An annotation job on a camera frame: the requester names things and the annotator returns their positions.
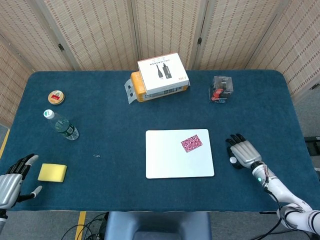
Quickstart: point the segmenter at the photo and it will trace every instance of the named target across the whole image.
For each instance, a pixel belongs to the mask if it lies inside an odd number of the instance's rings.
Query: robotic hand
[[[279,203],[289,203],[277,210],[281,223],[291,230],[308,231],[320,235],[320,211],[295,196],[262,161],[255,147],[242,135],[231,135],[226,140],[230,162],[236,169],[251,169],[252,175],[261,183],[264,191]]]
[[[30,167],[38,158],[39,156],[34,154],[21,158],[5,174],[0,175],[0,234],[8,218],[7,210],[13,208],[17,202],[21,203],[35,198],[41,191],[42,186],[38,186],[30,194],[20,195],[22,182],[25,180]]]

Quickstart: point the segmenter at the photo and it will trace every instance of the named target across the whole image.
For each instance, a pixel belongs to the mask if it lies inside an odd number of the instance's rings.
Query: red card
[[[198,135],[194,135],[192,137],[189,137],[188,139],[182,141],[181,144],[187,153],[192,151],[193,149],[196,149],[196,148],[202,146],[202,142],[200,141]]]

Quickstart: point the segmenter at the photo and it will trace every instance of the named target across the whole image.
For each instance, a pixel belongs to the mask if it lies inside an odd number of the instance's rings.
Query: white box
[[[189,85],[189,78],[178,53],[138,61],[148,95]]]

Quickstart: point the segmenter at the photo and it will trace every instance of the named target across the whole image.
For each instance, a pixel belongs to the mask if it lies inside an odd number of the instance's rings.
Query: water bottle
[[[76,140],[79,137],[79,132],[71,122],[64,116],[47,109],[43,113],[44,117],[48,119],[50,125],[66,139],[71,141]]]

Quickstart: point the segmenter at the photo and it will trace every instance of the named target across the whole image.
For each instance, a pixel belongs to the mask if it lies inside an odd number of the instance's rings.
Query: gray chair
[[[110,212],[105,240],[212,240],[208,212]]]

